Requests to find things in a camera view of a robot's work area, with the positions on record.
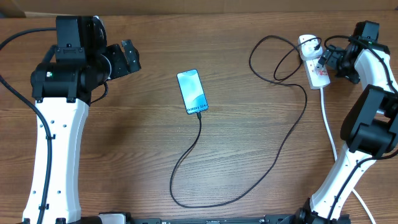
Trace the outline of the blue Samsung Galaxy smartphone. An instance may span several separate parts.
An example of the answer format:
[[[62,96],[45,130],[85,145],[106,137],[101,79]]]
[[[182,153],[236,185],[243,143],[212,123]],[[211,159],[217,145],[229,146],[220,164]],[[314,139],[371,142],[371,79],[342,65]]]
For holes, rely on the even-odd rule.
[[[198,70],[180,72],[177,80],[187,114],[200,113],[209,108]]]

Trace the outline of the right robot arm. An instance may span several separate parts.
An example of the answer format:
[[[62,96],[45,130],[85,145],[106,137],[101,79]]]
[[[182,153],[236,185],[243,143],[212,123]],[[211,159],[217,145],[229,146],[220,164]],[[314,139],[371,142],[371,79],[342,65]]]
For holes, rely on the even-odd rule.
[[[397,82],[390,68],[388,46],[378,43],[379,24],[358,22],[345,49],[299,38],[300,56],[307,71],[317,76],[330,67],[337,77],[360,83],[363,92],[340,130],[344,144],[321,187],[284,223],[350,223],[342,215],[346,199],[363,174],[376,162],[397,155]]]

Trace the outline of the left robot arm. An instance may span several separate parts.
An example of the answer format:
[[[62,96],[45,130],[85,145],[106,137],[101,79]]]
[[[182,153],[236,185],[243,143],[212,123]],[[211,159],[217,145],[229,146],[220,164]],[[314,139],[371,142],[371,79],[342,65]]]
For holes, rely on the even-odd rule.
[[[92,91],[141,69],[130,40],[108,45],[96,16],[58,16],[57,44],[32,72],[37,117],[34,174],[24,223],[83,223],[80,146]]]

